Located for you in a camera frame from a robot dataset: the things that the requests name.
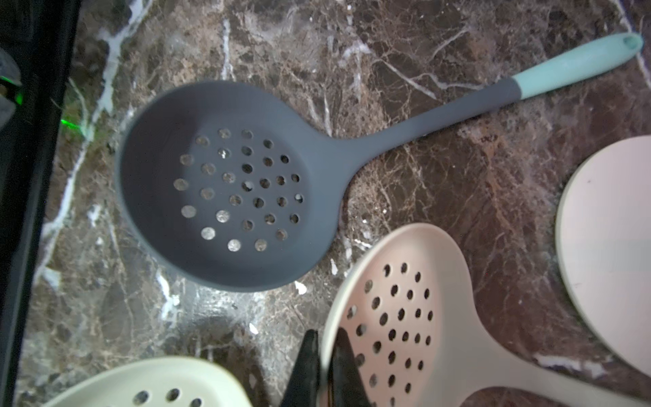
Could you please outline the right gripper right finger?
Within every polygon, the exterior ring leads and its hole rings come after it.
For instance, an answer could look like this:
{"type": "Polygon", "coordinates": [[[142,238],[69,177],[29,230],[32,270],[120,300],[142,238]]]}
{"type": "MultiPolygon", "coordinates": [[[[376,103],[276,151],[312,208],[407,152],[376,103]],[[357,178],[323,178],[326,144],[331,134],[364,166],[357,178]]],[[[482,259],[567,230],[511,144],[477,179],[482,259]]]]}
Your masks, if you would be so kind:
{"type": "Polygon", "coordinates": [[[355,364],[349,334],[343,329],[337,330],[337,336],[332,348],[332,357],[327,378],[328,406],[371,407],[364,383],[355,364]]]}

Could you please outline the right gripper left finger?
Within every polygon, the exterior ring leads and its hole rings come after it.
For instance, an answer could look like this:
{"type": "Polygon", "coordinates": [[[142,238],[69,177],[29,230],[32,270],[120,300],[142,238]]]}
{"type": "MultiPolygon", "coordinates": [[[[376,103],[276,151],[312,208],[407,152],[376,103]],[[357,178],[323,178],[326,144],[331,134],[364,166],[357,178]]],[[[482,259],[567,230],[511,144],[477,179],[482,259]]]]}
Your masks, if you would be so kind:
{"type": "Polygon", "coordinates": [[[316,407],[320,386],[320,347],[316,330],[305,332],[281,407],[316,407]]]}

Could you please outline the beige skimmer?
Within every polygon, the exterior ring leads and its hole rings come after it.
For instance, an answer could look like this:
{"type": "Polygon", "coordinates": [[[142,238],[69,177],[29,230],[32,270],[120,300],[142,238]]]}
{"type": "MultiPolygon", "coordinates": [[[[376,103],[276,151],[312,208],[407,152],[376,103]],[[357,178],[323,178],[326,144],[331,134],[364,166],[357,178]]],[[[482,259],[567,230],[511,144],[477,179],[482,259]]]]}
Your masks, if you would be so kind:
{"type": "Polygon", "coordinates": [[[337,330],[349,334],[371,406],[459,406],[485,388],[514,388],[567,406],[642,400],[511,354],[483,327],[464,255],[443,229],[415,223],[380,240],[340,286],[320,351],[318,402],[337,330]]]}
{"type": "Polygon", "coordinates": [[[137,361],[102,372],[47,406],[250,406],[245,389],[222,366],[187,356],[137,361]]]}

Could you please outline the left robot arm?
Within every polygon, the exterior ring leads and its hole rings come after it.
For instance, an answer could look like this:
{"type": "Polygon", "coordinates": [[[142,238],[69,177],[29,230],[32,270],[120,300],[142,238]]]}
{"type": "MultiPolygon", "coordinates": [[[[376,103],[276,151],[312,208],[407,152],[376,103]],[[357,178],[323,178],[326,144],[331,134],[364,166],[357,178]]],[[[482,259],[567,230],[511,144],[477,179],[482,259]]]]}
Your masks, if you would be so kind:
{"type": "Polygon", "coordinates": [[[1,3],[1,404],[13,402],[79,1],[1,3]]]}

